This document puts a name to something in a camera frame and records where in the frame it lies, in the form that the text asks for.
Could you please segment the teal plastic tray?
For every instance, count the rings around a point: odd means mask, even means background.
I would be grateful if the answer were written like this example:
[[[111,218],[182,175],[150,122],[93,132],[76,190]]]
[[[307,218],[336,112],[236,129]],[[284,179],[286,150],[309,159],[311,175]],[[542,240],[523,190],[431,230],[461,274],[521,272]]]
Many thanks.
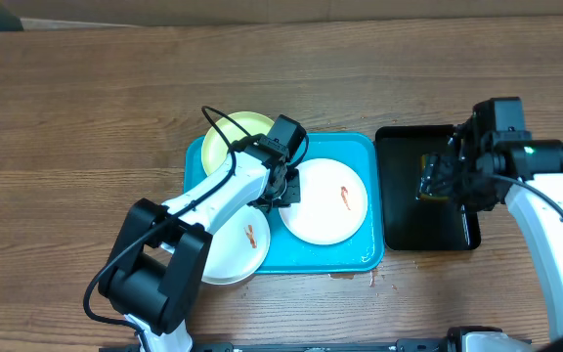
[[[382,259],[381,205],[376,156],[371,140],[357,132],[312,133],[302,161],[329,158],[350,166],[368,191],[368,214],[351,238],[331,245],[316,245],[295,237],[284,225],[278,209],[264,213],[270,230],[269,252],[254,274],[313,274],[365,272]]]

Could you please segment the white plate front left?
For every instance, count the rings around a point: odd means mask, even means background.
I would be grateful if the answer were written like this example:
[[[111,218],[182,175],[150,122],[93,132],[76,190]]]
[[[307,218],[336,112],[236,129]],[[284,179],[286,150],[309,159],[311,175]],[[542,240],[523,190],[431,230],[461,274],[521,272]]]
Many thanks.
[[[213,236],[201,280],[228,286],[251,277],[264,262],[270,244],[271,230],[263,212],[242,207]]]

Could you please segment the yellow-green plate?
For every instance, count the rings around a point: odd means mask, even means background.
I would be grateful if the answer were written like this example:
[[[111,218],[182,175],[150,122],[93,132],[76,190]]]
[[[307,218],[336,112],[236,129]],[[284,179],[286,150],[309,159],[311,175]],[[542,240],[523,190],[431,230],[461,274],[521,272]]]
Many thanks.
[[[274,124],[273,119],[253,111],[233,112],[229,114],[229,117],[243,127],[250,135],[266,135]],[[246,136],[244,132],[225,117],[221,117],[216,122],[216,125],[230,143]],[[215,172],[224,163],[227,153],[227,145],[219,133],[211,127],[206,133],[201,147],[201,162],[205,174],[210,175]]]

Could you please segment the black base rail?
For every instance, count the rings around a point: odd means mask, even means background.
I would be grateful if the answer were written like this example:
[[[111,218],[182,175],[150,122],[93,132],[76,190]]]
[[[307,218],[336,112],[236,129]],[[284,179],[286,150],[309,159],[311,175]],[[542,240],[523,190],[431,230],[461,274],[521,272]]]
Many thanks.
[[[333,344],[195,344],[191,352],[455,352],[455,343],[443,338],[399,339],[396,342]]]

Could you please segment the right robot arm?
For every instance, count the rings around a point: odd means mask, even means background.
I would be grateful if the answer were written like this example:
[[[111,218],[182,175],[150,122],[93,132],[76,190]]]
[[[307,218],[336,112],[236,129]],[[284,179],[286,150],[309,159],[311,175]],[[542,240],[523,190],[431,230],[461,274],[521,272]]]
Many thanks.
[[[419,195],[472,212],[504,204],[516,220],[547,308],[548,351],[563,351],[563,143],[513,126],[459,125],[446,150],[421,159]]]

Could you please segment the black water tray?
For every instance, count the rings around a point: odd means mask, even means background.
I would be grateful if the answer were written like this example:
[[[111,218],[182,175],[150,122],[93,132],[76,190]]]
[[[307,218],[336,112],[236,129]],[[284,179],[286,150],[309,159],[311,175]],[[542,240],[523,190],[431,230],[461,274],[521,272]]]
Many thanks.
[[[420,198],[424,157],[446,150],[452,125],[381,127],[375,134],[384,241],[392,250],[473,250],[478,215],[447,199]]]

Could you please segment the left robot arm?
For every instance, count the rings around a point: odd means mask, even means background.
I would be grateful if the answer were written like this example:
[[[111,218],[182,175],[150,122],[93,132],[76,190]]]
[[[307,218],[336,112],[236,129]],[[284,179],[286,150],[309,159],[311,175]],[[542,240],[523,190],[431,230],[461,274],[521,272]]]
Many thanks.
[[[98,291],[134,330],[142,351],[178,345],[192,311],[214,234],[246,205],[298,200],[292,147],[231,147],[224,163],[188,192],[163,204],[142,198],[129,209],[103,269]]]

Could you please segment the white plate with stain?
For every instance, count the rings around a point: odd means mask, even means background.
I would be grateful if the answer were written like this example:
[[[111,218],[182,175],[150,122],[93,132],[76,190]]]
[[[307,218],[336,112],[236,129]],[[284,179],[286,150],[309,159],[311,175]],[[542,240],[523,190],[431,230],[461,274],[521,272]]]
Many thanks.
[[[300,201],[279,210],[290,233],[316,245],[354,236],[368,214],[368,191],[359,175],[329,158],[304,161],[298,171]]]

